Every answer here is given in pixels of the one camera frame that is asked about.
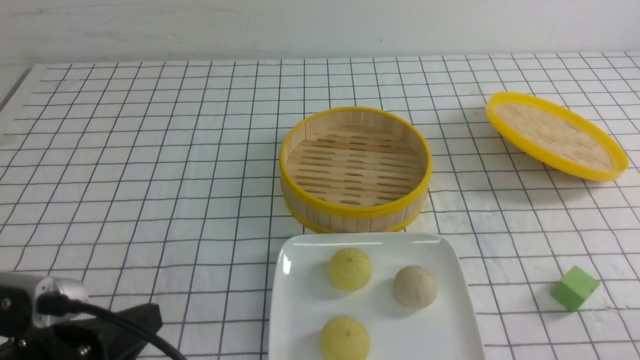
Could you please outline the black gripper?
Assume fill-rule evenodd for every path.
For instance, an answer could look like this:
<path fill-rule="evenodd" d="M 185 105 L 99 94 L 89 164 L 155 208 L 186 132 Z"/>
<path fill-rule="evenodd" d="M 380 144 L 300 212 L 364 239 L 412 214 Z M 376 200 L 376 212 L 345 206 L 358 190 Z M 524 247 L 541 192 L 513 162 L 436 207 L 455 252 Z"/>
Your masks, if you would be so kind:
<path fill-rule="evenodd" d="M 28 330 L 1 343 L 2 360 L 136 360 L 147 341 L 97 317 Z"/>

